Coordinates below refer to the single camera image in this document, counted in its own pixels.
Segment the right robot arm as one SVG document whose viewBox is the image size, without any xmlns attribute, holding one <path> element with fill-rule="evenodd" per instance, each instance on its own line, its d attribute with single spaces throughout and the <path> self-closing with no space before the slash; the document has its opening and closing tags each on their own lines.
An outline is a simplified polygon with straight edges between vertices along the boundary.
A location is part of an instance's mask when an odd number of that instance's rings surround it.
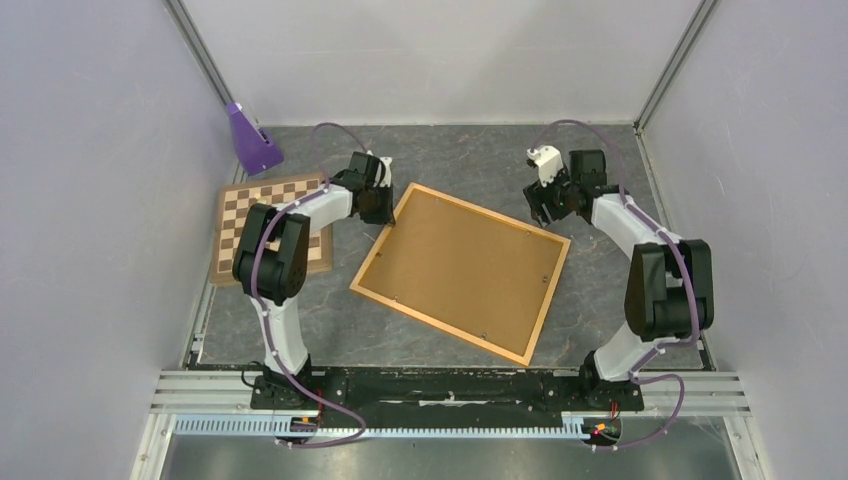
<svg viewBox="0 0 848 480">
<path fill-rule="evenodd" d="M 564 158 L 550 145 L 531 147 L 527 163 L 537 174 L 523 190 L 541 226 L 574 214 L 606 234 L 630 261 L 625 322 L 587 355 L 577 392 L 591 408 L 636 394 L 640 371 L 668 348 L 697 342 L 714 320 L 709 245 L 686 240 L 657 223 L 627 191 L 609 182 L 601 150 Z"/>
</svg>

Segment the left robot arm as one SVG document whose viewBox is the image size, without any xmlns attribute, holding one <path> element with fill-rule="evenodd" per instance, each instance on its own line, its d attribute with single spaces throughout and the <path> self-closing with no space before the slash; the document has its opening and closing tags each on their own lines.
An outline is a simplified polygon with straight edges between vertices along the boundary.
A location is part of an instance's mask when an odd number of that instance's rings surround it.
<svg viewBox="0 0 848 480">
<path fill-rule="evenodd" d="M 366 224 L 395 224 L 393 159 L 352 154 L 347 168 L 324 177 L 316 190 L 289 202 L 257 203 L 247 211 L 232 274 L 251 298 L 265 344 L 262 375 L 253 384 L 291 408 L 307 405 L 312 379 L 302 338 L 298 295 L 308 273 L 313 234 L 357 217 Z"/>
</svg>

